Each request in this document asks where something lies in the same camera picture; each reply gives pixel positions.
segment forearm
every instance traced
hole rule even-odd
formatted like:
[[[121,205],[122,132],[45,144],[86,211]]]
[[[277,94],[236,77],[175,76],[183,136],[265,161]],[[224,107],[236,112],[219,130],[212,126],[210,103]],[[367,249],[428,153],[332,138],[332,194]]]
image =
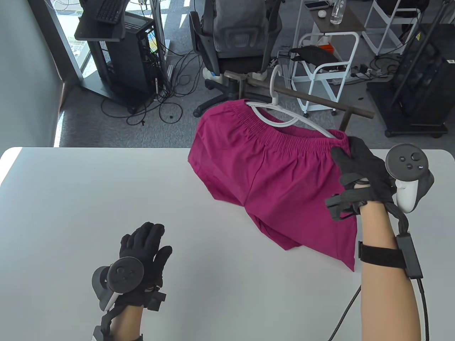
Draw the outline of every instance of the forearm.
[[[382,203],[369,202],[360,213],[365,245],[397,248]],[[402,269],[364,263],[361,309],[363,341],[420,341],[415,293]]]
[[[112,321],[111,334],[114,336],[114,341],[134,341],[141,335],[143,310],[143,307],[127,306]]]

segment controller button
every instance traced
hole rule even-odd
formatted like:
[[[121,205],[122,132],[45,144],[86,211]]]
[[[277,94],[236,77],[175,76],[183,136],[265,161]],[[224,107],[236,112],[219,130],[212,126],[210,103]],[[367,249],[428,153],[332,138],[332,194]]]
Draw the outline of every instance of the controller button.
[[[411,155],[411,159],[414,160],[414,161],[419,161],[420,159],[422,158],[422,155],[420,155],[420,153],[412,153]]]

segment black glove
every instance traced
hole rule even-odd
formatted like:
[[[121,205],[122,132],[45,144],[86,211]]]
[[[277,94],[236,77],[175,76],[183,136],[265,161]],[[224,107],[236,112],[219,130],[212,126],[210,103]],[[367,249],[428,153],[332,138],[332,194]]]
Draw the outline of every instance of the black glove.
[[[151,293],[162,287],[164,265],[172,254],[170,246],[158,249],[163,234],[163,225],[147,222],[121,239],[120,258],[134,257],[140,260],[144,265],[144,277],[136,289],[119,296],[116,305],[147,307]]]
[[[348,139],[351,157],[339,147],[330,151],[332,159],[340,167],[341,184],[345,189],[351,190],[356,183],[362,183],[362,178],[367,178],[371,191],[370,197],[365,200],[393,203],[392,195],[396,193],[396,187],[384,161],[374,156],[362,139],[354,136],[349,136]]]

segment office chair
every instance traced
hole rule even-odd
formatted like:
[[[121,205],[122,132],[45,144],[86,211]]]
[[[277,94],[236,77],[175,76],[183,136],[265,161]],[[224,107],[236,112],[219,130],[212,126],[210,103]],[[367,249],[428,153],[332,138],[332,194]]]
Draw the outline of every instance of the office chair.
[[[202,20],[190,12],[193,49],[215,75],[232,71],[239,74],[262,73],[267,70],[273,45],[282,28],[278,14],[282,0],[206,0]],[[239,83],[229,79],[228,85],[205,80],[209,90],[221,95],[199,105],[193,115],[201,117],[211,106],[237,100]],[[269,96],[245,93],[245,97],[271,102]]]

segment orange object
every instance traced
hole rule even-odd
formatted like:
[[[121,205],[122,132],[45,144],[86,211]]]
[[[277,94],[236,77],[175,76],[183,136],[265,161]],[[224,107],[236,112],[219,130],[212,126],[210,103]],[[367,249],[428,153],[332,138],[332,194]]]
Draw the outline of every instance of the orange object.
[[[330,44],[319,45],[318,47],[320,47],[323,50],[326,50],[326,51],[330,52],[331,54],[334,54],[335,48],[332,45],[330,45]]]

